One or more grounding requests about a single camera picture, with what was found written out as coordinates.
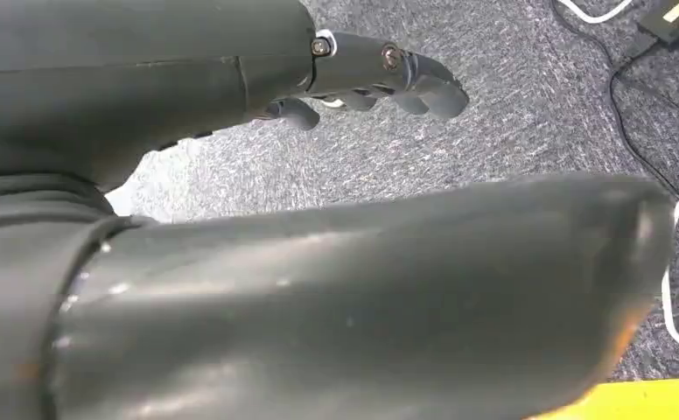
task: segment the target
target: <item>prosthetic arm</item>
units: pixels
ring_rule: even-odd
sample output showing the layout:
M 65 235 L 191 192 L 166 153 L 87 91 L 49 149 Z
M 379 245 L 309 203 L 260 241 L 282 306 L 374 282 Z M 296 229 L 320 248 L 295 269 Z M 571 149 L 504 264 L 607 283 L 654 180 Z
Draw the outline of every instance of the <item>prosthetic arm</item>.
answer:
M 319 116 L 297 98 L 367 110 L 383 96 L 442 117 L 468 103 L 435 60 L 317 32 L 296 0 L 0 1 L 0 174 L 107 191 L 177 139 L 254 118 L 309 129 Z
M 669 259 L 649 183 L 171 226 L 97 191 L 179 138 L 383 97 L 467 104 L 294 0 L 0 0 L 0 420 L 514 419 L 605 377 Z

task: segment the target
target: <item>robotic hand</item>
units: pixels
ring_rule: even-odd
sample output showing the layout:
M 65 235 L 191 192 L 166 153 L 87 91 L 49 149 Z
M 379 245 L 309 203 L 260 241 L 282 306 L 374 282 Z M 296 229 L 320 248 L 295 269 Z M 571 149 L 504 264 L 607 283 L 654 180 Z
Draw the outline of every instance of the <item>robotic hand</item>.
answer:
M 300 98 L 368 110 L 391 96 L 445 118 L 468 103 L 442 64 L 317 32 L 296 0 L 106 4 L 0 2 L 0 174 L 71 173 L 106 192 L 181 138 L 256 118 L 310 129 Z
M 405 111 L 453 118 L 468 104 L 460 82 L 442 64 L 391 42 L 322 30 L 311 42 L 316 75 L 306 95 L 330 109 L 369 111 L 391 97 Z M 297 99 L 272 102 L 262 119 L 286 118 L 301 130 L 319 114 Z

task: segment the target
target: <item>metal screw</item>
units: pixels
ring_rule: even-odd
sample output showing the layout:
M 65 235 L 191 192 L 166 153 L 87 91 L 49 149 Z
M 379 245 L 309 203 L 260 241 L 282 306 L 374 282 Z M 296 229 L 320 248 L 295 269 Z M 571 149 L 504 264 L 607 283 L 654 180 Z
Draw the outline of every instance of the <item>metal screw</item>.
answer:
M 316 38 L 311 42 L 311 52 L 317 57 L 324 57 L 332 52 L 332 47 L 325 38 Z
M 383 66 L 387 70 L 394 70 L 402 64 L 402 52 L 393 45 L 387 45 L 381 52 L 383 56 Z

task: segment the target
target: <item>robotic finger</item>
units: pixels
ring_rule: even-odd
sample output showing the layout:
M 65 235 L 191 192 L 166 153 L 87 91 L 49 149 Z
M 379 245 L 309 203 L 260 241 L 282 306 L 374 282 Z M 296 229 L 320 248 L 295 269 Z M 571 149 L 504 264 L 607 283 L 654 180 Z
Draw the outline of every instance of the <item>robotic finger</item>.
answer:
M 469 102 L 444 65 L 388 41 L 322 30 L 311 53 L 315 75 L 306 94 L 330 108 L 367 111 L 390 96 L 411 114 L 430 111 L 447 119 L 460 115 Z

